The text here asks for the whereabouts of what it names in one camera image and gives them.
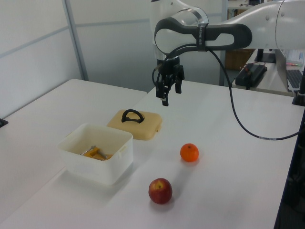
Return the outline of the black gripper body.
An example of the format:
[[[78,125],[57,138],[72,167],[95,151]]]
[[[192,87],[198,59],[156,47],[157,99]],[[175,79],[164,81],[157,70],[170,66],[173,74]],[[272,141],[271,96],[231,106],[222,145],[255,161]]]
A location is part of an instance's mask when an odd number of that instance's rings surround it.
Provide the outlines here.
[[[174,57],[169,60],[164,60],[162,65],[162,79],[175,79],[180,70],[180,57]]]

